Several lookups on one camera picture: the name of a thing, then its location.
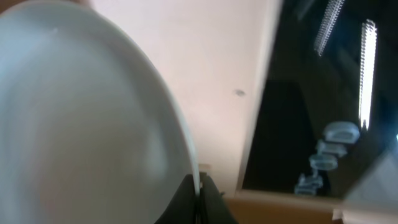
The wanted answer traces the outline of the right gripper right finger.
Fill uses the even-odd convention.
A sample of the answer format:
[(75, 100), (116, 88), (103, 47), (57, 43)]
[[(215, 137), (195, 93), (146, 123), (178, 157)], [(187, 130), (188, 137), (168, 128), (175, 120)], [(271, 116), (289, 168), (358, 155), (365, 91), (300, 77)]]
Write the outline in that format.
[(199, 211), (203, 224), (238, 224), (223, 200), (213, 179), (205, 172), (200, 173)]

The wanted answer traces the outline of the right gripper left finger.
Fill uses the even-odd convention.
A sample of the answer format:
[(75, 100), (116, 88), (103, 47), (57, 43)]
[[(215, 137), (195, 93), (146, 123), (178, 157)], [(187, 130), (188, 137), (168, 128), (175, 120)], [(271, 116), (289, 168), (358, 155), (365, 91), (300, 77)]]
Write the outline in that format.
[(155, 224), (194, 224), (196, 222), (196, 206), (197, 196), (193, 176), (187, 174)]

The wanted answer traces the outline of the light blue plate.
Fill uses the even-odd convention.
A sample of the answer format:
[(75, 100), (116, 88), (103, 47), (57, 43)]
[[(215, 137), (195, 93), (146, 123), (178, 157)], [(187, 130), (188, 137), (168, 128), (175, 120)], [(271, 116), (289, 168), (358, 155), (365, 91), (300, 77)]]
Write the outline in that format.
[(195, 150), (153, 64), (66, 1), (1, 14), (1, 222), (155, 223)]

